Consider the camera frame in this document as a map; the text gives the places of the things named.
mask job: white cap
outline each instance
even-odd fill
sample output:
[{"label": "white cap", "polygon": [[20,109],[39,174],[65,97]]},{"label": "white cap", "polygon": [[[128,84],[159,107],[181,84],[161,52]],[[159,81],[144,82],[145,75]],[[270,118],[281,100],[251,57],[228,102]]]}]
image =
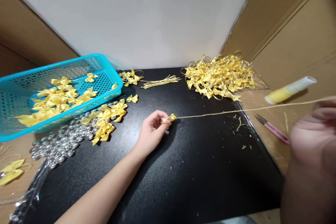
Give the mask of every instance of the white cap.
[{"label": "white cap", "polygon": [[293,82],[292,84],[289,84],[286,86],[286,89],[289,93],[297,93],[316,82],[317,80],[315,80],[313,77],[306,76],[296,82]]}]

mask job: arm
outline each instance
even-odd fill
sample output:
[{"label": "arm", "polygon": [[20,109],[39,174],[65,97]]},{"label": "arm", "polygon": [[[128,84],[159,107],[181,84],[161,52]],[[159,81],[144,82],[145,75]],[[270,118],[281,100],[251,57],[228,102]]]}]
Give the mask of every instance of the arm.
[{"label": "arm", "polygon": [[318,103],[290,135],[281,223],[335,223],[336,99]]},{"label": "arm", "polygon": [[139,139],[133,148],[113,169],[82,196],[56,224],[105,224],[139,170],[142,162],[159,144],[170,120],[160,122],[168,115],[155,111],[141,127]]}]

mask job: person's left hand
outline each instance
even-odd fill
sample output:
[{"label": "person's left hand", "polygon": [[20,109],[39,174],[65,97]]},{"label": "person's left hand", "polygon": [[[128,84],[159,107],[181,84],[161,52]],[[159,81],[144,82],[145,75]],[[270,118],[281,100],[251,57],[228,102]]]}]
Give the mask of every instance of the person's left hand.
[{"label": "person's left hand", "polygon": [[156,110],[142,123],[139,139],[134,150],[144,158],[158,146],[163,134],[171,125],[169,119],[161,124],[167,117],[169,117],[167,113]]}]

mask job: scissors handle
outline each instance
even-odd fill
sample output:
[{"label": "scissors handle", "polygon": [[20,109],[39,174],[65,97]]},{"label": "scissors handle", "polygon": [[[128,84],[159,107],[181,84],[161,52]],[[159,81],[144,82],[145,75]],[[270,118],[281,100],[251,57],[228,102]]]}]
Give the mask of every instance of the scissors handle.
[{"label": "scissors handle", "polygon": [[280,130],[278,130],[273,124],[267,122],[264,126],[271,131],[277,138],[279,138],[283,143],[289,144],[289,138],[282,134]]}]

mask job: white wall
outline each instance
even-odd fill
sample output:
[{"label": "white wall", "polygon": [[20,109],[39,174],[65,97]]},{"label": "white wall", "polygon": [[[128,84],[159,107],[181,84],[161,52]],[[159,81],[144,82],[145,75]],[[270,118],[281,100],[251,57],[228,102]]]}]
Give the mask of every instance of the white wall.
[{"label": "white wall", "polygon": [[80,55],[123,69],[217,56],[246,0],[24,0]]}]

